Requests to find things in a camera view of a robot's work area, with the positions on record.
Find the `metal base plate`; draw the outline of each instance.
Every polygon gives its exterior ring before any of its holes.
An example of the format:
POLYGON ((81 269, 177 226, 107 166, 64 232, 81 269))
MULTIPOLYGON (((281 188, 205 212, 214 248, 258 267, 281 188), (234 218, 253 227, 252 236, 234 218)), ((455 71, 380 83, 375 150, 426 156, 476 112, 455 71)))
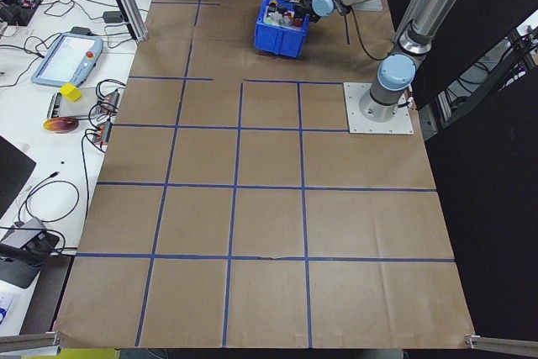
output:
MULTIPOLYGON (((398 108, 396 114, 388 122, 374 122, 359 109, 359 100, 370 90, 371 83, 344 83, 345 109, 350 134, 369 135, 413 135, 413 125, 407 108, 398 108)), ((398 103, 405 103, 402 95, 398 103)))

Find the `blue crate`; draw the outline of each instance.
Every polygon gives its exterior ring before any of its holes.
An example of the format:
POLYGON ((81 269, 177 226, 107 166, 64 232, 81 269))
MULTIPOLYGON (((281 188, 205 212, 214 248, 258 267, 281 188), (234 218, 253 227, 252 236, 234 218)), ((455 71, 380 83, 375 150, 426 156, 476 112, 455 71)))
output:
MULTIPOLYGON (((254 46, 258 50, 266 50, 276 55, 291 56, 297 58, 301 55, 306 34, 309 31, 309 16, 303 21, 301 30, 293 30, 287 27, 279 27, 264 23, 266 7, 271 0, 262 0, 260 13, 256 20, 256 32, 254 34, 254 46)), ((293 10, 293 5, 286 0, 277 0, 286 4, 288 10, 293 10)))

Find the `tablet screen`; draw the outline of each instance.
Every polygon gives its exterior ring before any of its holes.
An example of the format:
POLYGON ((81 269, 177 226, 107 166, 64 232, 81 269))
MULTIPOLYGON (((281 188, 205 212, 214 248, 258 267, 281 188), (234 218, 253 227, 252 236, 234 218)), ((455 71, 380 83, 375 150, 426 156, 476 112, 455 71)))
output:
POLYGON ((55 48, 54 55, 48 60, 40 78, 58 82, 69 82, 76 69, 93 47, 94 40, 66 36, 55 48))

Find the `brown paper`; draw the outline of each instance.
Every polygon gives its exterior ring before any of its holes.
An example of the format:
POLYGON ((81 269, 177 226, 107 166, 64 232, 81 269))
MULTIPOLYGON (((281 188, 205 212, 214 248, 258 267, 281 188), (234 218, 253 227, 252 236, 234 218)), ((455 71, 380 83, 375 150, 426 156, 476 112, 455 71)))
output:
MULTIPOLYGON (((417 114, 413 136, 346 132, 341 83, 378 67, 350 16, 311 24, 292 59, 253 46, 261 0, 155 1, 63 343, 462 348, 472 322, 417 114)), ((358 18, 386 55, 387 9, 358 18)))

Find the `blue tape line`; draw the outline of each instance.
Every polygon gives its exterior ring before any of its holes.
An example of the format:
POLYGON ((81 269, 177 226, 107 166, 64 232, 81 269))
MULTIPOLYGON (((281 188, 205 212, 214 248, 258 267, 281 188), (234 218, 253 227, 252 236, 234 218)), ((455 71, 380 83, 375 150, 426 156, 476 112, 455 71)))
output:
POLYGON ((232 193, 232 209, 229 220, 229 240, 228 240, 228 266, 226 268, 226 295, 224 297, 224 321, 222 329, 222 347, 226 347, 228 340, 228 313, 229 313, 229 285, 231 283, 232 272, 232 253, 234 250, 234 226, 235 226, 235 204, 237 200, 237 183, 239 181, 239 164, 241 152, 241 122, 243 114, 243 92, 244 83, 240 85, 239 93, 239 116, 237 119, 237 145, 235 148, 235 173, 234 173, 234 191, 232 193))
POLYGON ((317 129, 317 128, 303 128, 303 132, 321 132, 326 134, 349 134, 347 129, 317 129))
POLYGON ((292 83, 292 84, 344 84, 343 82, 316 82, 316 81, 301 81, 301 80, 264 80, 264 79, 245 79, 251 83, 292 83))
POLYGON ((345 256, 313 256, 309 257, 309 261, 456 263, 456 260, 454 260, 454 258, 360 258, 345 256))
POLYGON ((202 0, 198 0, 198 8, 196 9, 196 16, 194 17, 194 27, 198 26, 198 16, 200 15, 201 4, 202 4, 202 0))
POLYGON ((355 193, 436 193, 434 188, 305 187, 307 191, 349 191, 355 193))
POLYGON ((303 144, 303 110, 301 102, 301 85, 297 84, 298 118, 299 118, 299 150, 301 161, 301 200, 303 205, 303 242, 304 242, 304 273, 306 282, 306 314, 309 334, 309 348, 314 347, 312 339, 312 305, 310 301, 310 267, 309 267, 309 232, 306 215, 306 190, 304 176, 304 144, 303 144))
POLYGON ((201 256, 196 254, 135 254, 110 252, 77 252, 82 258, 129 258, 159 260, 226 260, 226 261, 306 261, 306 262, 407 262, 407 263, 445 263, 456 264, 454 258, 380 258, 360 256, 201 256))
POLYGON ((216 2, 179 2, 179 1, 169 1, 169 2, 160 2, 160 1, 153 1, 151 4, 191 4, 196 5, 200 4, 201 6, 220 6, 220 3, 216 2))
POLYGON ((211 77, 166 77, 166 76, 129 76, 129 79, 150 79, 150 80, 187 80, 199 82, 213 82, 211 77))
MULTIPOLYGON (((124 126, 130 128, 181 128, 181 129, 211 129, 211 130, 237 130, 237 126, 211 126, 211 125, 173 125, 173 124, 115 124, 114 126, 124 126)), ((273 132, 298 132, 298 128, 260 128, 255 126, 242 127, 242 130, 259 130, 273 132)), ((303 132, 322 132, 322 133, 349 133, 347 129, 317 129, 307 128, 303 132)))
POLYGON ((352 193, 436 193, 434 188, 369 188, 369 187, 294 187, 286 185, 245 185, 245 184, 189 184, 169 182, 121 182, 99 181, 98 185, 104 186, 141 186, 141 187, 198 187, 198 188, 234 188, 238 189, 276 189, 296 191, 342 191, 352 193))
POLYGON ((123 182, 123 181, 98 181, 97 185, 104 186, 130 186, 130 187, 163 187, 163 182, 123 182))
MULTIPOLYGON (((188 75, 188 69, 189 69, 189 66, 190 66, 190 63, 191 63, 191 55, 192 55, 192 53, 193 53, 193 40, 191 40, 191 44, 189 45, 187 64, 185 66, 185 77, 187 77, 187 75, 188 75)), ((150 259, 150 266, 149 266, 149 269, 148 269, 148 275, 147 275, 147 278, 145 280, 144 299, 143 299, 143 302, 142 302, 142 309, 140 311, 140 319, 139 319, 139 324, 138 324, 138 330, 136 332, 136 341, 134 343, 135 346, 140 345, 140 338, 142 336, 142 329, 144 327, 145 309, 146 309, 147 304, 148 304, 148 296, 149 296, 149 293, 150 293, 151 276, 153 274, 153 264, 155 262, 155 253, 156 253, 156 250, 157 250, 157 242, 159 240, 159 232, 161 230, 161 221, 162 221, 162 215, 163 215, 163 212, 164 212, 164 206, 165 206, 165 201, 166 201, 166 192, 168 190, 168 182, 170 180, 171 165, 172 165, 172 162, 173 162, 173 159, 174 159, 174 151, 176 149, 177 133, 179 131, 179 128, 177 126, 179 125, 179 119, 181 118, 181 114, 182 114, 182 105, 183 105, 183 98, 185 96, 185 87, 186 87, 186 85, 187 85, 187 81, 184 80, 183 81, 183 86, 182 86, 182 95, 181 95, 181 98, 180 98, 180 101, 179 101, 179 106, 177 107, 176 128, 174 129, 174 135, 172 136, 172 140, 171 140, 170 156, 168 158, 168 167, 166 169, 165 183, 163 184, 164 187, 163 187, 163 190, 162 190, 161 206, 159 207, 159 215, 157 217, 157 225, 156 225, 156 230, 155 230, 155 234, 154 234, 154 237, 153 237, 153 246, 152 246, 152 249, 151 249, 152 257, 150 259)))

